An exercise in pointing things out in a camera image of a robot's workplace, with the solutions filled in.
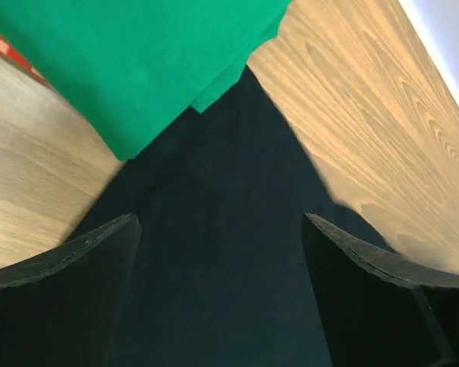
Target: white surface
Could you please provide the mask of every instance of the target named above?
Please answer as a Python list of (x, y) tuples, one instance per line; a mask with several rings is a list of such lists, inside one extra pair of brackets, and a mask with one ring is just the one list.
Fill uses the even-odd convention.
[(459, 106), (459, 0), (399, 0)]

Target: wooden table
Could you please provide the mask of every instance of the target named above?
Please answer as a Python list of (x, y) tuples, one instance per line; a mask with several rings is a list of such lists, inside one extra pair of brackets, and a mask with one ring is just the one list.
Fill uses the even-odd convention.
[[(410, 259), (459, 272), (459, 109), (396, 0), (295, 0), (249, 65), (337, 200)], [(0, 59), (0, 267), (58, 245), (120, 167)]]

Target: light brown wood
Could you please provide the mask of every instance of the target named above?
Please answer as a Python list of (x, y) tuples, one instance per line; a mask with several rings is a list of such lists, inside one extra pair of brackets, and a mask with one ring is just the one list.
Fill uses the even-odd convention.
[(249, 64), (339, 201), (459, 272), (459, 108), (397, 1), (295, 0)]
[(0, 58), (0, 267), (61, 243), (119, 165), (67, 103)]
[[(412, 260), (459, 272), (459, 110), (395, 0), (295, 0), (249, 63), (338, 200)], [(60, 243), (119, 165), (0, 60), (0, 266)]]

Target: wood grain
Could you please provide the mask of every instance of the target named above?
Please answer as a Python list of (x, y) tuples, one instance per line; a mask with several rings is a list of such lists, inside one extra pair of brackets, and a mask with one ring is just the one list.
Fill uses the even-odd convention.
[[(295, 0), (249, 63), (334, 196), (411, 260), (459, 273), (459, 109), (399, 4)], [(0, 60), (0, 266), (60, 243), (119, 167)]]
[(295, 0), (249, 64), (337, 200), (459, 273), (459, 108), (398, 2)]
[(61, 243), (119, 167), (67, 103), (0, 59), (0, 267)]

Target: green fabric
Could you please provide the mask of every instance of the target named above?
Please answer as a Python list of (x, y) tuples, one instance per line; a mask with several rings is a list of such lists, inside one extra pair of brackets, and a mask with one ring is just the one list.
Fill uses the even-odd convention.
[(232, 86), (289, 2), (0, 0), (0, 33), (124, 160)]

